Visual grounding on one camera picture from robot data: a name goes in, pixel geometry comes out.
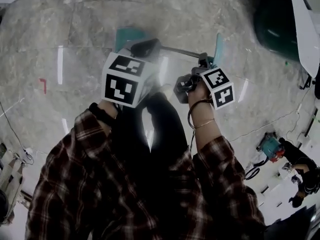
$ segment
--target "wrist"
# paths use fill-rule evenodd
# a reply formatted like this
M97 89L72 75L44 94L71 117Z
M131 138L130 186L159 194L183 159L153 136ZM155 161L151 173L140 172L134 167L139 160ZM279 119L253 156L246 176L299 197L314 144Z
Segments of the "wrist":
M189 96L188 96L189 108L191 108L198 101L206 100L206 99L207 99L207 97L205 97L205 96L204 97L193 97L192 95L189 94Z
M215 119L210 103L200 102L192 109L191 117L195 127Z

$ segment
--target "leg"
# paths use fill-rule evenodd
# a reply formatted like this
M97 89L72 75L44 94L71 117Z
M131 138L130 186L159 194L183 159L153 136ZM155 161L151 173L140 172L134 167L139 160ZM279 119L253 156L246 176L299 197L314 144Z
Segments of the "leg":
M300 90L304 90L304 89L306 89L306 88L309 88L310 85L311 85L311 80L312 80L312 77L311 77L311 75L308 74L308 78L307 78L307 80L305 81L304 86L303 86L303 87L302 87L302 86L299 86Z
M142 123L143 106L124 107L112 128L112 144L117 156L130 164L148 157L150 149Z
M284 147L283 156L292 164L295 165L300 158L308 158L308 156L303 153L299 148L292 145L289 141L284 138L280 138L279 142Z
M146 107L152 116L155 132L151 154L164 163L172 163L188 148L179 115L161 92L153 95Z
M320 67L318 70L318 74L315 77L315 86L314 86L314 94L318 100L320 100Z

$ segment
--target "black cable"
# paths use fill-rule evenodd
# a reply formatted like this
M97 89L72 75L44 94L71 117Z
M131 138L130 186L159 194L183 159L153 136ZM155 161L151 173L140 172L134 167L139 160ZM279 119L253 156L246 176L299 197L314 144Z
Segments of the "black cable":
M195 135L196 135L196 128L194 125L192 125L191 121L190 121L190 117L191 117L191 113L193 111L193 109L196 107L196 105L198 105L199 103L213 103L213 100L212 98L210 99L201 99L201 100L198 100L196 103L194 103L190 109L189 109L189 112L188 112L188 124L190 125L190 127L193 129L193 133L192 133L192 138L191 138L191 144L190 144L190 152L192 151L192 145L193 145L193 141L194 141L194 138L195 138Z
M254 166L254 167L260 167L260 166L265 165L268 161L269 161L269 158L266 157L264 161L254 163L253 166Z
M252 169L250 169L244 176L245 180L251 180L252 178L254 178L255 176L257 176L257 174L260 172L260 168L257 167L253 167Z
M0 107L1 107L1 109L2 109L2 112L3 112L4 116L5 116L8 124L9 124L9 127L10 127L11 130L13 131L14 135L16 136L16 138L17 138L17 140L18 140L18 142L19 142L19 144L20 144L20 146L21 146L21 148L23 149L26 158L27 158L28 160L32 161L32 163L27 163L25 160L22 160L23 163L32 166L32 165L35 163L34 158L32 157L32 155L30 155L30 154L25 150L25 148L24 148L24 146L22 145L22 143L21 143L18 135L16 134L15 130L12 128L12 126L11 126L11 124L10 124L10 121L9 121L9 118L8 118L7 115L6 115L6 112L5 112L5 110L4 110L4 107L2 106L1 101L0 101Z

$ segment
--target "wire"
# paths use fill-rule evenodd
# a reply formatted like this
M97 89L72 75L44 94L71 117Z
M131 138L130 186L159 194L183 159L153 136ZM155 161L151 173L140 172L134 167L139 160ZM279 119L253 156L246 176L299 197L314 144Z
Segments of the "wire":
M298 121L299 121L299 118L300 118L300 114L298 113L298 119L295 121L295 125L294 125L293 129L292 130L288 130L287 133L285 134L285 138L288 141L290 141L292 144L294 144L294 142L291 139L288 138L288 133L293 133L293 131L296 129Z
M193 129L193 131L192 131L192 138L191 138L191 144L190 144L190 153L191 153L191 151L192 151L192 145L193 145L195 136L196 136L196 129Z
M26 158L27 158L29 161L32 161L32 163L28 163L28 162L26 162L26 160L23 159L23 160L22 160L22 163L23 163L23 164L26 164L26 165L31 165L31 166L32 166L32 165L35 163L34 158L32 157L32 155L30 155L30 154L25 150L25 148L24 148L24 146L22 145L22 143L21 143L18 135L16 134L15 130L12 128L12 126L11 126L11 124L10 124L10 121L9 121L9 118L7 117L7 114L6 114L5 110L4 110L4 107L2 106L1 101L0 101L0 107L1 107L1 109L2 109L3 115L5 116L8 124L9 124L9 127L10 127L11 130L13 131L14 135L16 136L16 138L17 138L17 140L18 140L18 142L19 142L19 144L20 144L20 146L21 146L21 148L23 149Z
M296 109L297 114L298 114L298 118L297 118L297 120L295 121L295 125L294 125L293 129L292 129L292 130L288 130L287 133L285 134L285 138L286 138L288 141L290 141L292 144L294 144L294 142L293 142L291 139L288 138L288 133L293 133L294 130L296 129L296 127L297 127L297 125L298 125L298 121L299 121L299 119L300 119L300 113L299 113L298 109L299 109L300 106L302 106L302 102L304 101L305 97L307 96L307 94L308 94L308 92L309 92L310 90L311 90L311 88L309 88L308 91L304 94L301 102L299 103L299 105L298 105L298 107L297 107L297 109Z
M260 161L260 162L257 162L257 163L254 163L253 166L254 166L254 167L264 166L268 161L269 161L269 158L266 157L265 160Z
M248 172L245 173L244 179L246 181L251 180L252 178L254 178L255 176L257 176L257 174L260 172L260 168L257 167L253 167L251 168Z
M264 128L264 127L267 127L267 126L269 126L269 125L272 125L274 122L280 120L281 118L285 118L285 117L291 115L293 112L296 112L296 111L298 110L300 104L302 104L302 102L304 101L304 98L306 97L306 95L307 95L307 93L308 93L309 91L310 91L310 89L304 94L301 102L299 103L298 107L297 107L295 110L291 111L291 112L288 113L288 114L285 114L285 115L283 115L283 116L280 116L278 119L275 119L275 120L273 120L272 122L267 123L266 125L261 126L261 127L258 128L258 129L252 130L252 131L250 131L250 132L248 132L248 133L246 133L246 134L244 134L244 135L240 135L239 137L236 137L235 139L230 140L230 142L234 142L234 141L236 141L236 140L238 140L238 139L240 139L240 138L242 138L242 137L245 137L245 136L248 136L248 135L250 135L250 134L252 134L252 133L255 133L255 132L261 130L262 128Z

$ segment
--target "marble floor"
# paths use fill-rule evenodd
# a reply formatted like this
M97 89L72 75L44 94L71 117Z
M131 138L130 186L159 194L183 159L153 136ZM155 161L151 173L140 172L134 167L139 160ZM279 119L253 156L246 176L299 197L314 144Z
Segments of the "marble floor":
M253 30L259 0L17 0L0 25L0 101L22 145L34 157L24 169L23 190L32 195L52 147L73 127L75 117L99 102L101 74L115 46L116 29L134 26L164 46L213 55L216 35L224 38L220 66L230 75L236 101L215 113L222 133L244 168L264 159L256 145L265 132L288 134L297 143L314 112L313 89L299 90L301 66L264 49ZM166 84L188 74L197 61L165 53ZM46 80L46 92L40 79ZM188 106L173 95L186 137ZM296 113L299 105L302 108ZM152 135L150 118L145 130ZM0 112L0 141L23 155ZM247 184L257 192L279 165L268 162Z

